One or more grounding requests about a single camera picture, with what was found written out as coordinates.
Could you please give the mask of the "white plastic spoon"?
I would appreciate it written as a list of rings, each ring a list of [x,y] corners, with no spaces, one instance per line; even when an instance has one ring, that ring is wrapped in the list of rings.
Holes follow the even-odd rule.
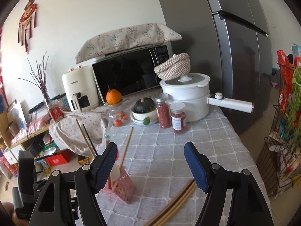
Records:
[[[115,191],[117,186],[117,180],[120,178],[120,166],[117,164],[114,164],[111,173],[110,173],[110,179],[111,179],[111,186],[112,191]]]

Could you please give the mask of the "pink perforated utensil basket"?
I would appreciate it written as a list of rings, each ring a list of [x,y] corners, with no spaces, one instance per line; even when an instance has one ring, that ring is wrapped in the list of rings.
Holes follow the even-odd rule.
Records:
[[[113,182],[112,189],[109,189],[109,182],[100,190],[100,194],[107,196],[109,199],[130,204],[135,191],[135,185],[130,176],[122,166],[120,177]]]

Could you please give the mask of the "red box on floor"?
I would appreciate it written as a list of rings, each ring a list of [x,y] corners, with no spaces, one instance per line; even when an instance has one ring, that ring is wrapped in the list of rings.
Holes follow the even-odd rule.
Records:
[[[45,158],[45,161],[49,166],[57,166],[57,165],[63,165],[70,162],[70,158],[72,156],[72,151],[70,150],[62,150],[58,153],[55,153],[47,158]]]

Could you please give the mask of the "floral cloth cover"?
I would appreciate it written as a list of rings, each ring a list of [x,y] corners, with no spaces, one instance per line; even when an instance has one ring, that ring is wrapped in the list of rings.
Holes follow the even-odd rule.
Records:
[[[91,156],[83,134],[87,131],[95,148],[99,148],[109,125],[108,114],[98,108],[81,113],[67,113],[49,126],[49,134],[60,150],[70,150],[85,157]]]

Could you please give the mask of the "dried branches vase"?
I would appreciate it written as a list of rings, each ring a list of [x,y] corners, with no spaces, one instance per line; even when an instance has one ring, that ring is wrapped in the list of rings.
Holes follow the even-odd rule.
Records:
[[[30,63],[29,59],[27,59],[27,62],[30,66],[30,75],[32,77],[32,81],[18,78],[19,80],[29,82],[36,86],[40,91],[42,96],[44,97],[44,103],[46,106],[46,109],[53,120],[53,122],[59,122],[63,119],[64,115],[57,103],[52,101],[49,97],[49,93],[47,90],[47,83],[46,83],[46,70],[48,66],[49,57],[46,56],[47,53],[45,53],[42,56],[42,60],[40,62],[36,61],[36,71],[34,71],[32,64]]]

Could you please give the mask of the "grey checked tablecloth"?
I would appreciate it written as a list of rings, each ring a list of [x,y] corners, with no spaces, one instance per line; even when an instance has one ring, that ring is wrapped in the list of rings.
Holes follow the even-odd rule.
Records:
[[[108,135],[123,150],[134,127],[124,166],[135,185],[130,204],[98,194],[97,201],[108,225],[144,225],[158,214],[192,179],[184,157],[184,144],[194,143],[212,163],[226,170],[249,169],[263,194],[266,189],[258,168],[221,109],[212,107],[208,115],[187,124],[183,134],[162,129],[158,124],[111,125]]]

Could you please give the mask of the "clear jar with tomatoes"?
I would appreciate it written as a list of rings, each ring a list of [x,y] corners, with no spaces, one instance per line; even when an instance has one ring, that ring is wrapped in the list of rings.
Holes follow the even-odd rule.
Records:
[[[109,109],[109,120],[114,127],[122,127],[130,123],[130,113],[125,107],[111,107]]]

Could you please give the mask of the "green vegetables bunch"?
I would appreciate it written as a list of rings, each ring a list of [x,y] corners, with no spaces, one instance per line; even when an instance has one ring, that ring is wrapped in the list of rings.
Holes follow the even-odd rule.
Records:
[[[292,78],[292,95],[289,105],[289,128],[294,129],[294,136],[300,133],[300,117],[297,113],[300,111],[300,67],[297,67],[293,72]]]

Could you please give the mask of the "white bowl with plate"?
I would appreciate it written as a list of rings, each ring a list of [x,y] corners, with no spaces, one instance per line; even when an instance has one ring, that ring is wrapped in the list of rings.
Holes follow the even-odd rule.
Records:
[[[130,117],[131,117],[132,122],[134,122],[137,125],[143,125],[143,126],[146,126],[142,123],[142,121],[146,117],[150,118],[150,124],[149,125],[156,124],[159,121],[158,120],[158,115],[157,115],[157,110],[153,110],[151,112],[144,113],[144,114],[138,114],[138,113],[134,113],[132,111]]]

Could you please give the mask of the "orange pumpkin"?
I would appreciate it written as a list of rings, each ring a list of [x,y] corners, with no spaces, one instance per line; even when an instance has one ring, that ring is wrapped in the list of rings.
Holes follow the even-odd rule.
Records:
[[[109,105],[117,104],[121,101],[122,94],[116,90],[108,87],[108,92],[106,94],[106,101]]]

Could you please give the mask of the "white air fryer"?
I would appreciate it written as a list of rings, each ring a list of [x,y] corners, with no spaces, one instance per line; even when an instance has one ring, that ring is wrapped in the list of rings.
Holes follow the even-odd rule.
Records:
[[[64,90],[72,112],[81,113],[100,105],[92,66],[78,66],[62,76]]]

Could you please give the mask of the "red dates jar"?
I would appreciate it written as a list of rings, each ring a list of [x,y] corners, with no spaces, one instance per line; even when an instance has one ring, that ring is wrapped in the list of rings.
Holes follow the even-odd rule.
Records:
[[[171,122],[174,134],[183,134],[186,132],[186,113],[185,104],[174,102],[170,105]]]

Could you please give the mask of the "dark green pumpkin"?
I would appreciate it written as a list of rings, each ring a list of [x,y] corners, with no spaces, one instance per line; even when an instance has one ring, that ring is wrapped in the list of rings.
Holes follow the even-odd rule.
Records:
[[[134,113],[144,114],[144,113],[151,112],[154,109],[155,109],[155,102],[149,97],[143,97],[135,103],[134,107],[132,108],[132,111]]]

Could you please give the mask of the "goji berry jar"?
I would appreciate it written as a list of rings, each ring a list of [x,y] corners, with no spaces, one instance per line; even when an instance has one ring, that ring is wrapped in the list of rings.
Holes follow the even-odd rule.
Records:
[[[157,115],[159,120],[159,125],[163,129],[167,129],[171,127],[171,116],[170,116],[170,108],[168,103],[168,94],[161,93],[155,96],[154,98]]]

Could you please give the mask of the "white electric pot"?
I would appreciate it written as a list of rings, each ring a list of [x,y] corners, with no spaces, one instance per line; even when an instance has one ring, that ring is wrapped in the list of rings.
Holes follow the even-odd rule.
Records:
[[[160,86],[168,94],[172,102],[185,104],[185,114],[188,122],[198,121],[206,117],[210,106],[252,113],[254,104],[226,98],[220,92],[210,93],[210,77],[202,73],[189,73],[169,81],[161,80]]]

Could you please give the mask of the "black microwave oven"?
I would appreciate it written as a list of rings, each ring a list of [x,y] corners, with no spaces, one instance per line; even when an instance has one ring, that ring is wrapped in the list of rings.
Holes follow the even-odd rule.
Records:
[[[167,45],[156,45],[119,52],[92,64],[100,98],[106,103],[107,92],[116,89],[122,96],[158,87],[154,68],[169,59]]]

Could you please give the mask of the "grey refrigerator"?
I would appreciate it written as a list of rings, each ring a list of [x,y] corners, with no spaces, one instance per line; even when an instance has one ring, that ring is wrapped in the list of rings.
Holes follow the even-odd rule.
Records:
[[[251,114],[224,109],[237,133],[246,131],[268,107],[271,45],[259,0],[159,0],[166,25],[181,35],[171,43],[187,53],[191,71],[208,75],[210,91],[252,102]]]

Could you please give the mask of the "floral microwave cover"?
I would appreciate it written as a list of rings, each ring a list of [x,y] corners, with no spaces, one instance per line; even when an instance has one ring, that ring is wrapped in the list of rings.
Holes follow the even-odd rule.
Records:
[[[181,40],[182,36],[161,23],[140,24],[108,31],[87,40],[77,53],[77,64],[132,48]]]

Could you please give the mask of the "red chinese knot decoration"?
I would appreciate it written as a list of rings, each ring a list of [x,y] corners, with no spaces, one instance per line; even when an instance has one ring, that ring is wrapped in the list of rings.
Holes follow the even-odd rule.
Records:
[[[35,0],[28,0],[18,23],[18,43],[24,47],[26,55],[29,54],[29,40],[32,38],[32,29],[37,27],[38,5]]]

